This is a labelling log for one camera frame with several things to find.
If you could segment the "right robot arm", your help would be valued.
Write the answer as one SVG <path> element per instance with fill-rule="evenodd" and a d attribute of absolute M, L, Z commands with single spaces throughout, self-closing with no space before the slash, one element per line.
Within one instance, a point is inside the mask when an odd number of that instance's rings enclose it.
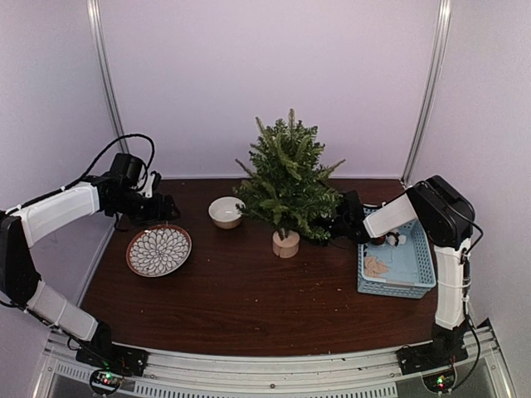
<path fill-rule="evenodd" d="M 335 239 L 356 244 L 383 240 L 410 221 L 418 221 L 433 245 L 437 266 L 437 308 L 432 342 L 425 357 L 433 366 L 444 365 L 462 344 L 470 290 L 469 256 L 475 210 L 444 178 L 435 175 L 409 187 L 380 206 L 364 205 L 356 191 L 343 194 L 337 216 L 325 223 Z"/>

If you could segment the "small green christmas tree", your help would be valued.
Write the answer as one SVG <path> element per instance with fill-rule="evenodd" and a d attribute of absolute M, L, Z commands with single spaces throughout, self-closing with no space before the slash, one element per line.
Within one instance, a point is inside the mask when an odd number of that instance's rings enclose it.
<path fill-rule="evenodd" d="M 337 214 L 341 194 L 329 179 L 345 161 L 322 163 L 325 144 L 317 140 L 319 127 L 304 125 L 293 109 L 272 125 L 256 117 L 256 125 L 259 135 L 250 144 L 249 163 L 235 160 L 246 174 L 234 188 L 242 201 L 237 209 L 270 226 L 273 253 L 289 259 L 298 254 L 303 238 L 316 243 L 331 238 L 318 222 Z"/>

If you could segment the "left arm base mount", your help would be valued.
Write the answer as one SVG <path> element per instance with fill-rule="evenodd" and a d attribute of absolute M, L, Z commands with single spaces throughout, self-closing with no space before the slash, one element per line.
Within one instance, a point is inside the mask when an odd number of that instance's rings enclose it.
<path fill-rule="evenodd" d="M 100 322 L 89 341 L 75 337 L 79 348 L 76 360 L 93 367 L 112 371 L 121 376 L 142 376 L 147 366 L 149 353 L 141 348 L 126 347 L 112 340 L 111 328 Z"/>

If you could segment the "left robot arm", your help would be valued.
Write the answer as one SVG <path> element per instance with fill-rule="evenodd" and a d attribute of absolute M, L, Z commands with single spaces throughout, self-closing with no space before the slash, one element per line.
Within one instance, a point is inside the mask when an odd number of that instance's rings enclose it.
<path fill-rule="evenodd" d="M 147 169 L 140 158 L 118 153 L 103 175 L 83 176 L 78 182 L 1 214 L 1 291 L 9 307 L 59 328 L 77 340 L 102 368 L 111 368 L 119 361 L 110 327 L 45 283 L 30 249 L 40 239 L 97 212 L 126 216 L 135 226 L 177 219 L 180 211 L 173 197 L 156 191 L 159 173 L 140 175 Z"/>

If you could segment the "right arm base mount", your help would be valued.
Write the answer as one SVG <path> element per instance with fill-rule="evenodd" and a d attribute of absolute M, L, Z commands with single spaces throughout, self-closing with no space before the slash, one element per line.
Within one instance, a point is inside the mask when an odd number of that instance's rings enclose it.
<path fill-rule="evenodd" d="M 463 335 L 448 331 L 434 334 L 431 342 L 401 347 L 396 355 L 403 375 L 450 366 L 469 357 Z"/>

